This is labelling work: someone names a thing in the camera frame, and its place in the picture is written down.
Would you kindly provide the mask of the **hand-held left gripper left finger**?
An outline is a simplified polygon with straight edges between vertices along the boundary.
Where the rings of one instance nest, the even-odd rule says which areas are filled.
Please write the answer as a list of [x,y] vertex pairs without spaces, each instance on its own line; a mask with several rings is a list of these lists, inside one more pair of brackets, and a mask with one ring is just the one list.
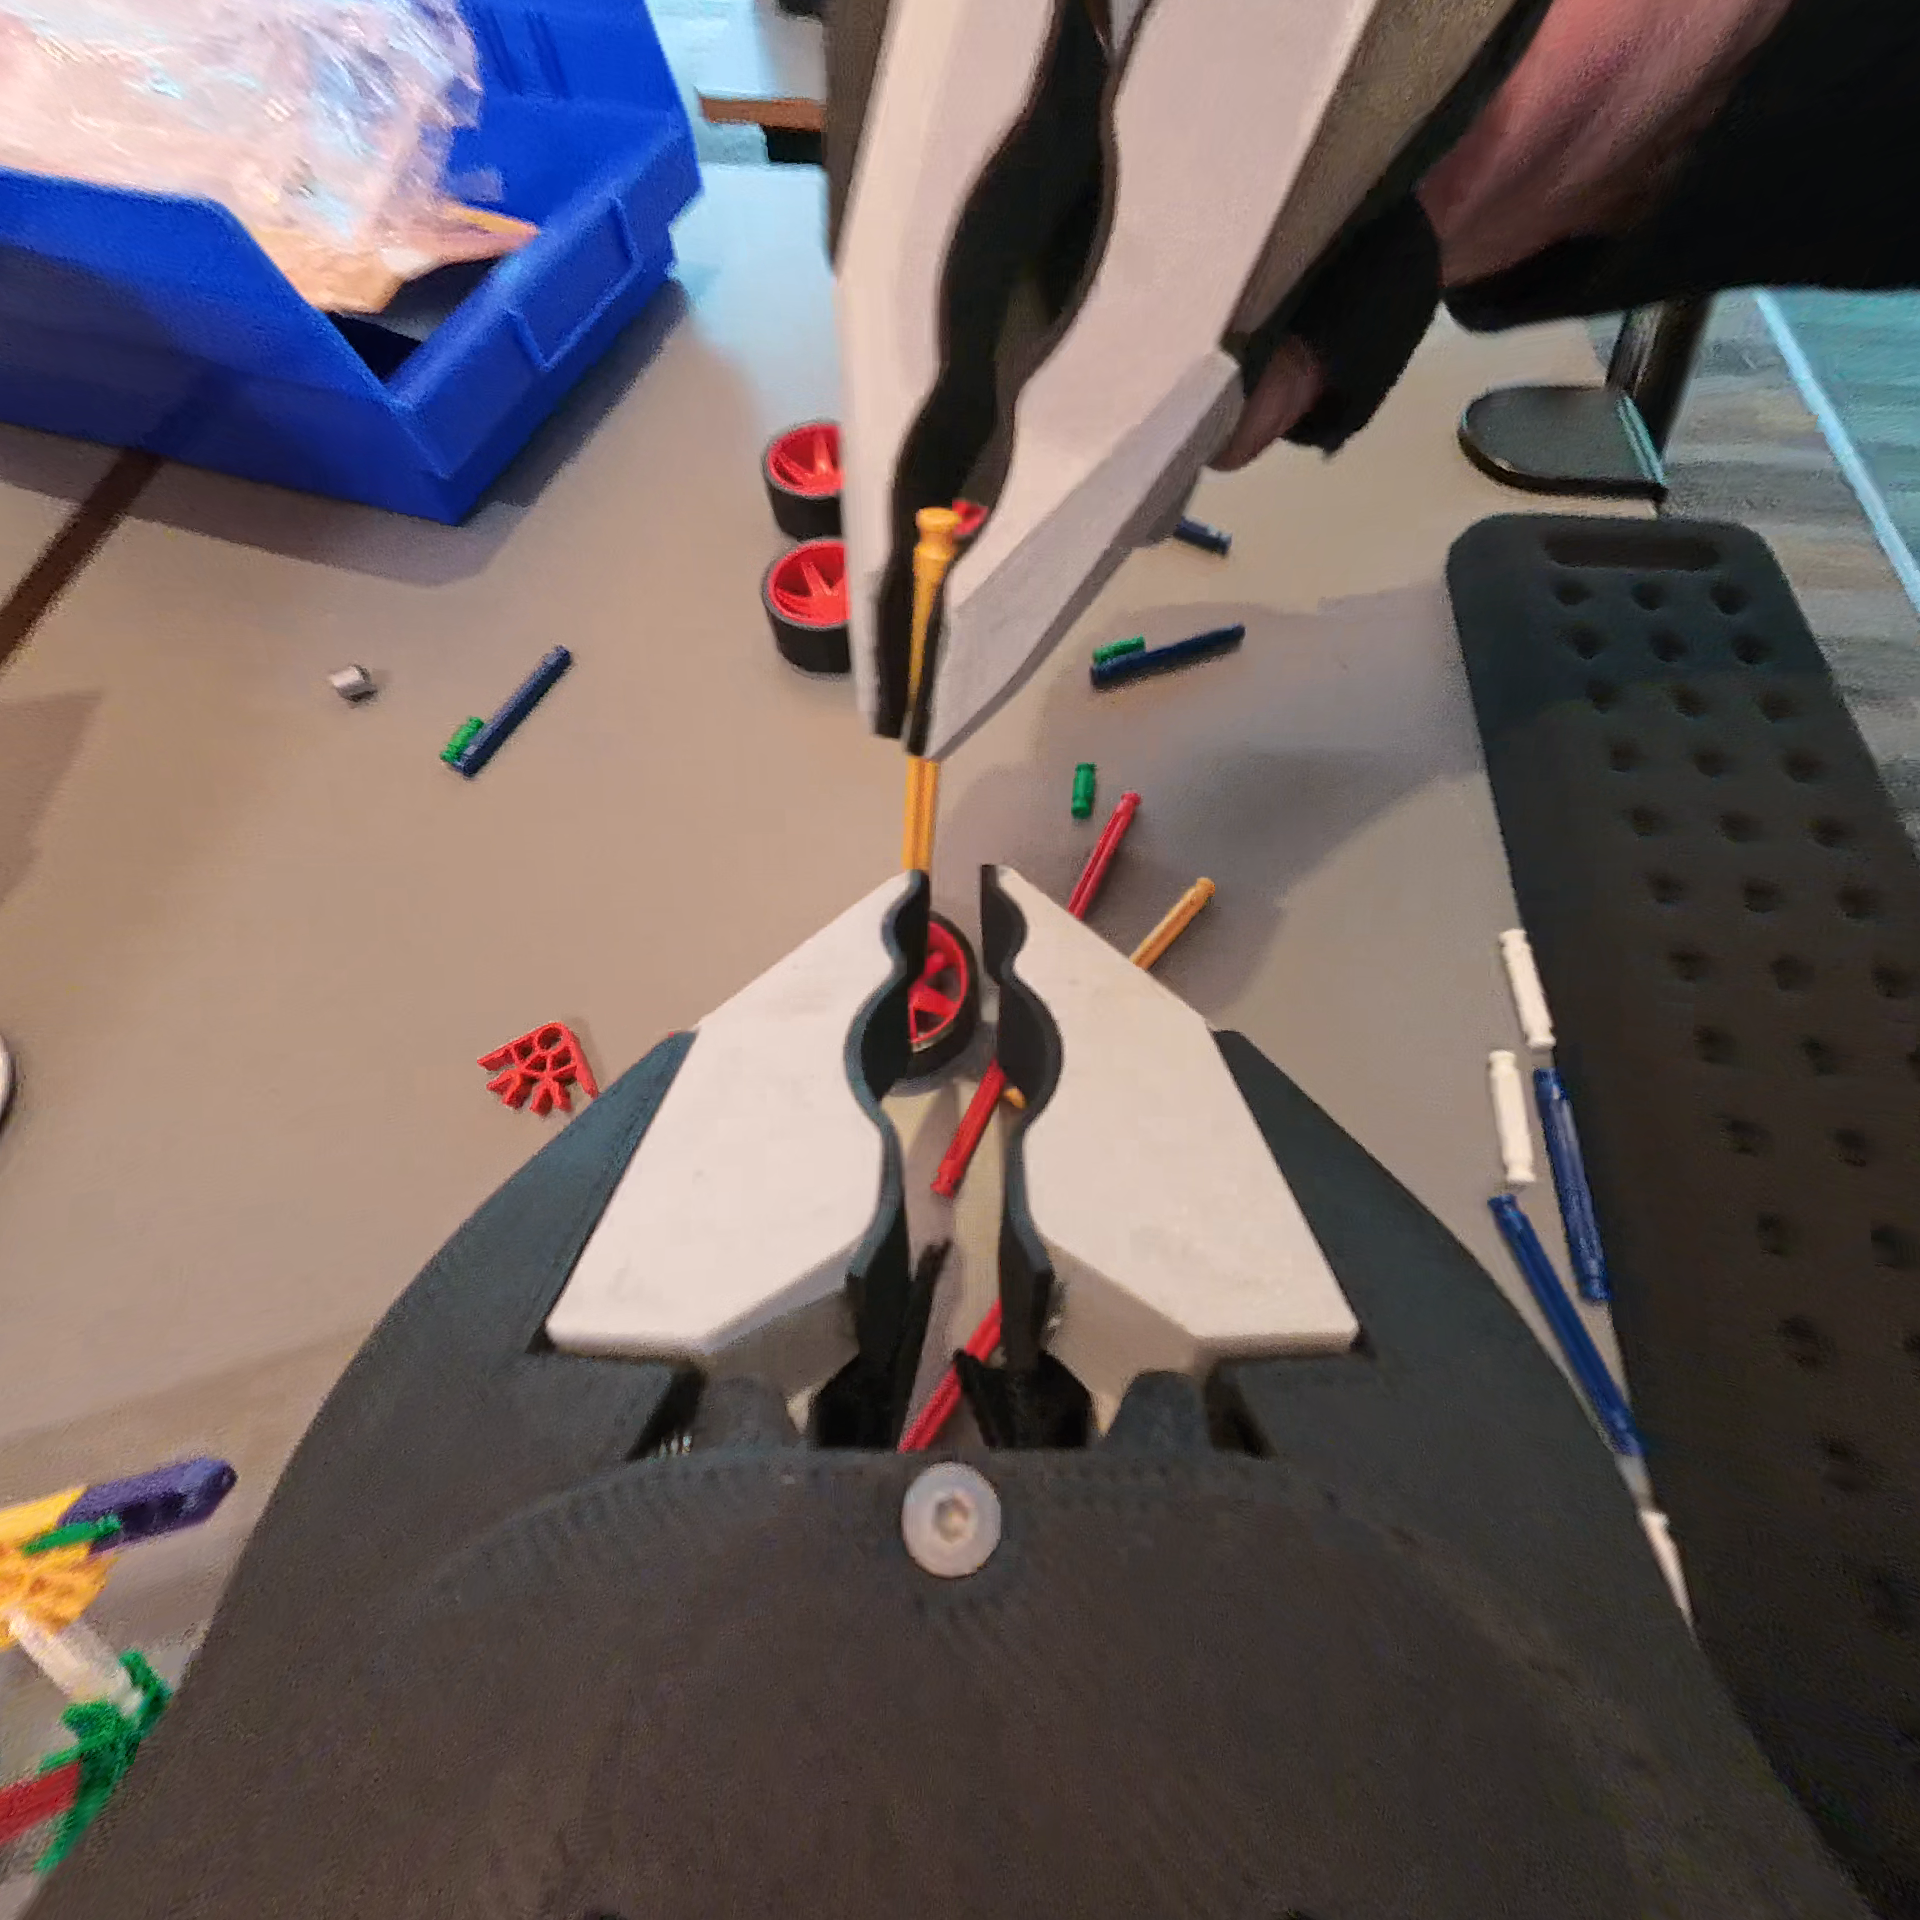
[[562,1352],[812,1396],[822,1447],[895,1450],[928,1330],[906,1155],[928,878],[886,879],[691,1028],[547,1317]]

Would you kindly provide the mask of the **purple connector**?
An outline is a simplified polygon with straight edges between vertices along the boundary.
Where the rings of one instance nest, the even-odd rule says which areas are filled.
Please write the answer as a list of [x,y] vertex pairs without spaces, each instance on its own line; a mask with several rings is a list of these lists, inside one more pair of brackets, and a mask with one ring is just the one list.
[[122,1478],[99,1478],[63,1507],[55,1527],[95,1554],[144,1546],[208,1523],[238,1484],[233,1462],[190,1456]]

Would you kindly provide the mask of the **person's right forearm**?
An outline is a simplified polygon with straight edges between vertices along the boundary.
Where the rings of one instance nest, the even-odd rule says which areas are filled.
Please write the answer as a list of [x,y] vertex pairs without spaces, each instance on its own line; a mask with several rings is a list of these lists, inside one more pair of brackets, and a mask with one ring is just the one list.
[[1609,311],[1744,287],[1914,293],[1916,67],[1916,4],[1787,4],[1592,291],[1618,296]]

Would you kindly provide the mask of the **black perforated panel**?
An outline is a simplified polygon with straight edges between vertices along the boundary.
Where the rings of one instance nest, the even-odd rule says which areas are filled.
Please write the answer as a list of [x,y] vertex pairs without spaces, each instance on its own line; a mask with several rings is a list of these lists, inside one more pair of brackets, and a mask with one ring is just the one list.
[[1697,1635],[1916,1915],[1914,846],[1744,527],[1492,517],[1447,594]]

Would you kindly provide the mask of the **red and green toy model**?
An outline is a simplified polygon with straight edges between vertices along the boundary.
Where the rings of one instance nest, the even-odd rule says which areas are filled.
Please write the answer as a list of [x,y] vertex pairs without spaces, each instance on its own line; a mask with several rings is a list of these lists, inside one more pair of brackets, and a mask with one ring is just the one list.
[[64,1703],[64,1742],[6,1779],[6,1864],[32,1840],[36,1877],[67,1861],[172,1704],[144,1651],[118,1647],[87,1623],[118,1564],[214,1519],[235,1484],[228,1460],[188,1456],[6,1507],[2,1647],[26,1655]]

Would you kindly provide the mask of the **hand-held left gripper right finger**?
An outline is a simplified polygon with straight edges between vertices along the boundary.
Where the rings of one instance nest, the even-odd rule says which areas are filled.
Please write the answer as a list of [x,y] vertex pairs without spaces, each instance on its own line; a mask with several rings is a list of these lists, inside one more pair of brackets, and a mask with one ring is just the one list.
[[1017,868],[979,875],[1002,1152],[990,1450],[1082,1450],[1144,1379],[1345,1360],[1361,1318],[1224,1036]]

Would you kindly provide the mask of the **blue storage bin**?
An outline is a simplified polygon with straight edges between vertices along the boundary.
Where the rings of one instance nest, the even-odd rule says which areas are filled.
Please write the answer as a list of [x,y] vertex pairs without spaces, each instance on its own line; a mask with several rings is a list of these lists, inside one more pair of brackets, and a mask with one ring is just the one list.
[[464,4],[486,100],[452,141],[535,237],[409,352],[374,348],[202,199],[6,171],[2,413],[452,523],[663,291],[702,192],[643,3]]

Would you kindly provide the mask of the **red fan connector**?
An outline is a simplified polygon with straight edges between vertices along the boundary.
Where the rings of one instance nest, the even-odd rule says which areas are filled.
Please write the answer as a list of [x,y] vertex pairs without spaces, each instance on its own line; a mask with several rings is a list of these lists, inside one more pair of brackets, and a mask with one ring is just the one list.
[[574,1112],[602,1095],[585,1044],[566,1021],[543,1021],[476,1059],[492,1096],[514,1112]]

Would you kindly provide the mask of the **clear plastic bag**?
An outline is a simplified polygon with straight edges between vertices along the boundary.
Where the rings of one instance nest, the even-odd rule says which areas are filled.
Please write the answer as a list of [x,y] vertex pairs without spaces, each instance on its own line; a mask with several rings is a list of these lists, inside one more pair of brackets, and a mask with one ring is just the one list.
[[334,315],[538,237],[450,171],[483,100],[457,4],[2,4],[7,168],[217,204]]

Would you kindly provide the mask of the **green fan connector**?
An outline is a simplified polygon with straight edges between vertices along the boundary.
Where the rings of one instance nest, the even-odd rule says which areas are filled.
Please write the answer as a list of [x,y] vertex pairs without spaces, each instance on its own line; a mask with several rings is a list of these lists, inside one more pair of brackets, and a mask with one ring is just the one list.
[[127,1647],[122,1658],[143,1688],[134,1711],[118,1711],[105,1703],[72,1703],[63,1714],[72,1746],[39,1765],[41,1779],[73,1768],[76,1782],[67,1808],[52,1822],[52,1838],[34,1863],[36,1874],[52,1871],[73,1851],[92,1820],[105,1811],[134,1767],[138,1749],[175,1698],[144,1651]]

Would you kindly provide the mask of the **person's right hand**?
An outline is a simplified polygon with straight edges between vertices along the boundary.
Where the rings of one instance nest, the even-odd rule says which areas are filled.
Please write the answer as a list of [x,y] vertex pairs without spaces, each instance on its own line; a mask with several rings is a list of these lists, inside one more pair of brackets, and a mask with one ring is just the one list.
[[1376,416],[1434,312],[1510,331],[1592,320],[1592,279],[1674,186],[1785,3],[1558,3],[1409,190],[1314,263],[1216,471],[1276,443],[1338,451]]

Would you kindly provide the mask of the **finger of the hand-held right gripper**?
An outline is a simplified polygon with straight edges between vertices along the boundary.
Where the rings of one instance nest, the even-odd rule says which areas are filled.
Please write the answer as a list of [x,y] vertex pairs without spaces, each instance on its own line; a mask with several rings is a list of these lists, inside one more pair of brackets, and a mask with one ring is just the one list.
[[833,4],[833,275],[856,691],[911,691],[916,514],[993,501],[1002,338],[1082,195],[1082,7]]
[[1376,11],[1144,11],[1089,287],[1022,383],[1000,501],[947,580],[927,756],[953,756],[1178,514],[1228,424],[1232,315]]

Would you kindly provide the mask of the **black stand foot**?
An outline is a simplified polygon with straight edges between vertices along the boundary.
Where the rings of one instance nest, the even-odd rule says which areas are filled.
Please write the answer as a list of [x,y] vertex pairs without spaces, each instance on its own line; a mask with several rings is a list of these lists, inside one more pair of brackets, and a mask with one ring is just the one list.
[[1457,428],[1462,452],[1510,488],[1665,504],[1665,454],[1715,302],[1704,294],[1628,311],[1599,386],[1479,395]]

